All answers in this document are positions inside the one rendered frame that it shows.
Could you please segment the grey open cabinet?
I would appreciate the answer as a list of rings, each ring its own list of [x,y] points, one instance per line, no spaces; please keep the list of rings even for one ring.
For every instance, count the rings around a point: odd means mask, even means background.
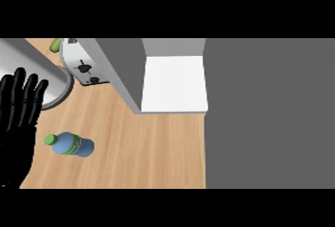
[[[82,38],[79,42],[136,114],[209,111],[203,38]]]

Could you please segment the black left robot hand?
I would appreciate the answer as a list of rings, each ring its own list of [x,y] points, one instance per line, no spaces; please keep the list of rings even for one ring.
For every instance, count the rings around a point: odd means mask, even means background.
[[[0,80],[0,190],[17,190],[30,173],[48,87],[24,67]]]

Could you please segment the blue water bottle green cap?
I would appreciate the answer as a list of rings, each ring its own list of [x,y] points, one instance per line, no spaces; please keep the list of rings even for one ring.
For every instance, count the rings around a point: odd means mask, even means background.
[[[95,142],[71,132],[49,134],[45,137],[45,144],[52,146],[55,153],[67,156],[86,158],[95,151]]]

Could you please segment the white toaster with black knobs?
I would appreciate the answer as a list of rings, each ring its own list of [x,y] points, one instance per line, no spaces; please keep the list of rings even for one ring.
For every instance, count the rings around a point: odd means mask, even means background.
[[[62,39],[59,52],[64,66],[83,86],[110,82],[76,38]]]

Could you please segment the large dark grey cabinet door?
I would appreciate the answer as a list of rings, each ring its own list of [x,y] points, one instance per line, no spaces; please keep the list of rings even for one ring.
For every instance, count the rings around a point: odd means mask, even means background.
[[[211,188],[335,188],[335,39],[211,39]]]

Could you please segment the silver metal pot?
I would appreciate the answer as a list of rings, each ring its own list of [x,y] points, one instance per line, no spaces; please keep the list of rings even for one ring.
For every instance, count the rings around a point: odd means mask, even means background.
[[[74,76],[65,67],[57,66],[24,38],[0,38],[0,78],[24,67],[27,74],[37,74],[49,81],[42,110],[55,108],[70,96]]]

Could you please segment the green vegetable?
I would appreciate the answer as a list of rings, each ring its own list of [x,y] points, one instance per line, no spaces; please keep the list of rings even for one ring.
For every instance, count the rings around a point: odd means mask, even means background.
[[[61,38],[55,38],[51,44],[51,51],[54,53],[59,52],[61,50],[61,44],[62,44],[62,39]]]

